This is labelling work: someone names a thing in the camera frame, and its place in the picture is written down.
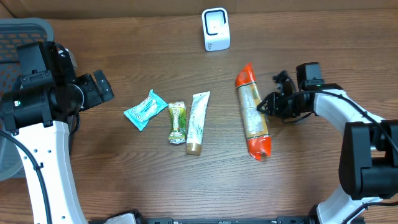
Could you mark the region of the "orange spaghetti packet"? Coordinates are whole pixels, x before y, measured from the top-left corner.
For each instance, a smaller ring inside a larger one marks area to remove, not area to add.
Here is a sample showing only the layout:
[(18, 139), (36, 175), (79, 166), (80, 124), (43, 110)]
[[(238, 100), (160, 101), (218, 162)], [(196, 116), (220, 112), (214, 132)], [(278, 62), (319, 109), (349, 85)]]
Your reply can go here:
[(256, 85), (257, 78), (252, 64), (248, 63), (236, 77), (236, 89), (248, 146), (248, 153), (257, 161), (269, 157), (272, 151), (272, 138), (267, 128), (264, 114), (257, 110), (261, 96)]

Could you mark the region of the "teal wet wipes packet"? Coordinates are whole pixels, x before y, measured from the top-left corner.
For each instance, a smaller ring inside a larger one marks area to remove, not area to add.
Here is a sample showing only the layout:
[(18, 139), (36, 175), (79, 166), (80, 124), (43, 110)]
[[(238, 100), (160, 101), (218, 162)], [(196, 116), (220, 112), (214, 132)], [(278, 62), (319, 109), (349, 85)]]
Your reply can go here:
[(123, 114), (139, 131), (142, 131), (150, 119), (158, 115), (166, 107), (168, 107), (168, 104), (154, 90), (150, 90), (146, 99), (140, 104), (129, 108)]

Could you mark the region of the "white cream tube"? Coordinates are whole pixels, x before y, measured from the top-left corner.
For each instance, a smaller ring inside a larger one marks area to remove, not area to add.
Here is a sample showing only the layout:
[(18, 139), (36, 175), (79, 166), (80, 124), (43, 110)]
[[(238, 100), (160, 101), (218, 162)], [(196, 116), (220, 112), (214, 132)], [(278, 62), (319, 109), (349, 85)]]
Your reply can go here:
[(185, 152), (189, 155), (199, 156), (201, 154), (206, 109), (209, 98), (209, 91), (193, 95), (190, 118), (188, 120), (187, 145), (185, 149)]

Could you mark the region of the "green snack packet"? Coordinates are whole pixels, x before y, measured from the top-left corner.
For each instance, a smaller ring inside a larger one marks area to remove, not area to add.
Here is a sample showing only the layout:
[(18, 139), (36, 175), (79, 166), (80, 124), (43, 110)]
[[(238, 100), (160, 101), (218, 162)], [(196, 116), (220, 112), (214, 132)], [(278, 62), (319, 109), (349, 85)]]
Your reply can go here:
[(169, 142), (171, 144), (182, 144), (186, 142), (186, 106), (183, 101), (169, 103), (169, 114), (171, 129)]

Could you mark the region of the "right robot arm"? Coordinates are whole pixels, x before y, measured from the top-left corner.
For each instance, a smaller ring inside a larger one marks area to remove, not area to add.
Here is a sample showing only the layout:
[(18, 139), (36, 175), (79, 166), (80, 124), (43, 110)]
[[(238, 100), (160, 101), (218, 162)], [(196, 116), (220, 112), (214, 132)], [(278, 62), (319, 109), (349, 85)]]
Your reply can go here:
[(306, 223), (363, 223), (358, 216), (369, 207), (395, 207), (390, 198), (397, 195), (397, 121), (366, 111), (342, 87), (325, 83), (313, 65), (298, 68), (296, 74), (296, 82), (285, 70), (274, 76), (278, 90), (257, 110), (283, 123), (315, 114), (343, 135), (340, 186), (314, 207)]

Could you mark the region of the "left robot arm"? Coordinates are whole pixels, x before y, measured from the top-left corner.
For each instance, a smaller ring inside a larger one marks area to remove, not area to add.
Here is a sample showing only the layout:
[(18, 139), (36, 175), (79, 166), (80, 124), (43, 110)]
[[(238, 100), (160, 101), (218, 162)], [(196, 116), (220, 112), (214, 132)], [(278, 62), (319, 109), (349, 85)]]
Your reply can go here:
[(102, 70), (77, 76), (55, 42), (17, 48), (22, 88), (1, 100), (5, 130), (24, 167), (35, 223), (86, 223), (70, 164), (68, 119), (114, 98)]

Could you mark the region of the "white barcode scanner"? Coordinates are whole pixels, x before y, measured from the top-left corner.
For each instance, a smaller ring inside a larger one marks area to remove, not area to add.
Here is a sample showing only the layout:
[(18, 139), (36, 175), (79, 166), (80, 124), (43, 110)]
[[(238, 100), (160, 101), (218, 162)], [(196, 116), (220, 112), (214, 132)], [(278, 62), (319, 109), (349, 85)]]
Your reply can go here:
[(228, 13), (223, 7), (205, 9), (201, 15), (205, 50), (226, 50), (230, 47)]

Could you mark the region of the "grey plastic basket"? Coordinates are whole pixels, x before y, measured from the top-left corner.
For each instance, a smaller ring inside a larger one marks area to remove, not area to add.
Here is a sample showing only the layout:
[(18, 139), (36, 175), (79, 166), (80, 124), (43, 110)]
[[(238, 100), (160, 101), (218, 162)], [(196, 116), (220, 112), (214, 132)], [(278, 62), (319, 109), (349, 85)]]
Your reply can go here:
[[(52, 26), (43, 19), (1, 19), (1, 95), (22, 87), (17, 47), (38, 41), (53, 41)], [(24, 168), (16, 146), (1, 138), (1, 180), (24, 178)]]

